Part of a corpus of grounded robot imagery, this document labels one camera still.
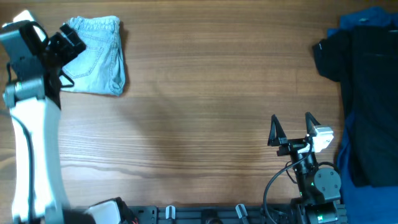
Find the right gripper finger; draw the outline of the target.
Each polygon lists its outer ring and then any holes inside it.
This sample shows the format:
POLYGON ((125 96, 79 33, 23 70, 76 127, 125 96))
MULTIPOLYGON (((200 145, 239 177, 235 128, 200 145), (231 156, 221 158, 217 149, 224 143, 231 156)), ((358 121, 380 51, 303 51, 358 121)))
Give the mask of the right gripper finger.
POLYGON ((268 137, 268 146, 281 146, 287 143, 287 136, 277 119, 277 116, 273 114, 271 116, 271 129, 268 137))
POLYGON ((315 119, 311 112, 305 113, 305 124, 307 129, 307 136, 316 136, 316 130, 320 123, 315 119))

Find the light blue denim shorts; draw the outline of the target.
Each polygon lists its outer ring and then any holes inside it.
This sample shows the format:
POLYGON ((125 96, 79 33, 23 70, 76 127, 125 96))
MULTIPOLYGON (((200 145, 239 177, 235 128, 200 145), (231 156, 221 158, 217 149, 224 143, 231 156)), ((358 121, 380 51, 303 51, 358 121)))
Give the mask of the light blue denim shorts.
POLYGON ((85 43, 86 49, 62 68, 74 81, 61 77, 63 91, 119 96, 126 83, 124 55, 120 37, 120 19, 73 17, 66 24, 85 43))

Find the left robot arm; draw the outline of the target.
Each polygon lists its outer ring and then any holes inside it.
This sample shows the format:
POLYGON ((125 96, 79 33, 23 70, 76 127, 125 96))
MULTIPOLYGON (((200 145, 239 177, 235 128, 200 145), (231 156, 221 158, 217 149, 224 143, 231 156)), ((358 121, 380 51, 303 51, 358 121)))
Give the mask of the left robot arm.
POLYGON ((125 223, 118 199, 86 210, 70 206, 63 184, 58 127, 64 65, 85 50, 69 26, 49 37, 35 21, 13 22, 1 29, 9 75, 4 114, 16 138, 14 223, 125 223))

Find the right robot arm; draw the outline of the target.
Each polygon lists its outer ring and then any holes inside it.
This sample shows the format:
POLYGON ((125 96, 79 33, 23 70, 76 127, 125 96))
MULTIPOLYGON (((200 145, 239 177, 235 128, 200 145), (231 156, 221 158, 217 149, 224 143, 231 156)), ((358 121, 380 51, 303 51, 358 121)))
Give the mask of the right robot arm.
POLYGON ((315 117, 305 113, 307 133, 303 138, 289 139, 276 115, 271 116, 271 128, 267 145, 278 147, 277 156, 289 156, 290 163, 268 181, 263 194, 265 223, 276 223, 267 204, 267 194, 274 181, 292 169, 300 197, 290 201, 291 213, 287 215, 295 223, 343 223, 345 206, 340 204, 340 170, 331 162, 318 162, 316 154, 326 149, 334 138, 331 127, 320 124, 315 117))

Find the black t-shirt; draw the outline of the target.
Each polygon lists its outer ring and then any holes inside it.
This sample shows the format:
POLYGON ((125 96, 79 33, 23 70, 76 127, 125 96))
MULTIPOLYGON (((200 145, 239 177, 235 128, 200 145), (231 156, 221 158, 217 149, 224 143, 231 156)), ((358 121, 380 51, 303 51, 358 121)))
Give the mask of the black t-shirt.
POLYGON ((312 47, 319 74, 341 85, 356 186, 397 185, 397 29, 356 26, 312 47))

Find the dark blue garment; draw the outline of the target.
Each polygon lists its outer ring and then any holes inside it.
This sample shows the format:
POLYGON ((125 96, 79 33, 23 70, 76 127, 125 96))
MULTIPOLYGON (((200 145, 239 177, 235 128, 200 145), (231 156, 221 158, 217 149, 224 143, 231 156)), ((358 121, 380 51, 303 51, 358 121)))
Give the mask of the dark blue garment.
MULTIPOLYGON (((340 17, 340 26, 327 30, 327 37, 339 31, 351 30, 355 25, 385 27, 397 21, 397 14, 389 14, 383 8, 375 6, 340 17)), ((354 155, 351 147, 351 133, 354 125, 354 113, 349 96, 349 87, 341 83, 341 96, 345 126, 343 139, 338 151, 336 163, 341 171, 341 195, 346 205, 349 223, 395 223, 397 217, 397 187, 371 187, 354 185, 350 174, 354 168, 354 155)))

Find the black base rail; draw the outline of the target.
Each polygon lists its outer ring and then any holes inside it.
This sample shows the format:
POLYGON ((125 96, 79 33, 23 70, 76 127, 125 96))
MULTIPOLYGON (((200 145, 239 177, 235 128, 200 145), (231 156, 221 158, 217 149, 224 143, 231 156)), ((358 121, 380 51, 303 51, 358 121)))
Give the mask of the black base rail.
POLYGON ((266 223, 348 223, 344 205, 270 204, 268 214, 262 206, 232 207, 156 207, 134 206, 130 208, 136 216, 134 223, 149 224, 266 224, 266 223))

